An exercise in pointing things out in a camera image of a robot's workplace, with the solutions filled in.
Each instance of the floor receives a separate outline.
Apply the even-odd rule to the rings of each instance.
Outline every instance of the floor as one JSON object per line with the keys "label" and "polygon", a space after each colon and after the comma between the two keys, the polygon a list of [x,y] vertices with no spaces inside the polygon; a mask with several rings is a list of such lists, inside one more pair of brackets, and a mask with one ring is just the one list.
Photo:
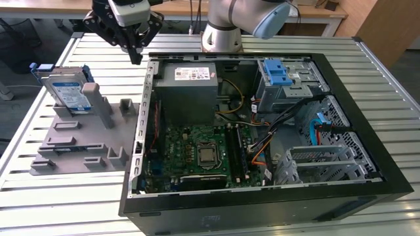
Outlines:
{"label": "floor", "polygon": [[[62,55],[67,42],[72,35],[72,24],[64,21],[64,27],[58,28],[54,20],[32,21],[36,27],[43,44],[35,48],[36,54],[43,63],[55,63]],[[167,33],[179,33],[182,29],[176,26],[166,30]],[[420,102],[420,50],[408,50],[399,59],[391,72]],[[34,99],[40,91],[39,83],[31,74],[16,75],[0,61],[0,81],[15,94],[12,101],[0,100],[0,139],[11,139],[27,114]],[[31,85],[31,87],[15,87],[18,85]],[[6,142],[0,142],[0,155],[7,147]]]}

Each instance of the red wire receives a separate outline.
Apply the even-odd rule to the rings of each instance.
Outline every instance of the red wire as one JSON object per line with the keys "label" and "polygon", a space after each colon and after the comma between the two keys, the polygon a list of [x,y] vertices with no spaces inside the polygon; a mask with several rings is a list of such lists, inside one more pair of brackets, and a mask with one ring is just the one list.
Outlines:
{"label": "red wire", "polygon": [[152,141],[152,144],[147,153],[151,152],[156,139],[158,139],[158,102],[155,103],[155,137],[154,137],[154,141]]}
{"label": "red wire", "polygon": [[322,133],[319,130],[316,130],[316,143],[318,145],[322,145]]}

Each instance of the metal table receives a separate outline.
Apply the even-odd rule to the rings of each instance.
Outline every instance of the metal table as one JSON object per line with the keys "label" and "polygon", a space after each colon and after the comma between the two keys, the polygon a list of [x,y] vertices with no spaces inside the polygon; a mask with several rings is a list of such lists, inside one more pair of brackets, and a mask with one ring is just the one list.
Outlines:
{"label": "metal table", "polygon": [[[362,108],[384,145],[412,183],[415,193],[378,204],[342,221],[218,232],[238,235],[419,235],[420,234],[420,107],[363,43],[350,38],[244,36],[247,52],[323,53]],[[200,38],[158,35],[148,52],[199,52]],[[74,37],[58,65],[91,67],[100,91],[111,102],[140,102],[146,61],[128,55],[95,34]],[[43,88],[0,159],[0,235],[138,236],[139,229],[118,216],[124,173],[31,176],[52,122],[54,99]]]}

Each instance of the blue drive bay latch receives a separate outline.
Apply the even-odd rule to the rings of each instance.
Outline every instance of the blue drive bay latch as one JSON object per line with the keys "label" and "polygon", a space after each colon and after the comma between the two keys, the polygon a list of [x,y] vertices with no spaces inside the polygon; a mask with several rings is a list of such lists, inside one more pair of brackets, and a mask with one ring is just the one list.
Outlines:
{"label": "blue drive bay latch", "polygon": [[288,69],[279,59],[266,59],[264,65],[271,85],[294,84],[294,81],[288,77]]}

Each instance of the blue plastic clip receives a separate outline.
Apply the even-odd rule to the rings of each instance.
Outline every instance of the blue plastic clip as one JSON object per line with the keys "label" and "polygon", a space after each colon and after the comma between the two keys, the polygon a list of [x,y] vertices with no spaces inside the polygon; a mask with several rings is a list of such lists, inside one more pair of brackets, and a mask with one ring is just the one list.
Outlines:
{"label": "blue plastic clip", "polygon": [[331,121],[326,119],[324,114],[322,112],[316,113],[316,115],[322,121],[322,124],[331,124]]}
{"label": "blue plastic clip", "polygon": [[288,77],[288,69],[283,66],[279,59],[264,60],[266,71],[271,85],[292,85],[294,81]]}
{"label": "blue plastic clip", "polygon": [[40,84],[42,83],[42,78],[38,77],[36,72],[43,72],[43,71],[52,71],[55,65],[54,64],[42,64],[38,68],[38,64],[36,63],[31,63],[30,68],[31,68],[31,73],[35,76],[36,80],[39,81]]}

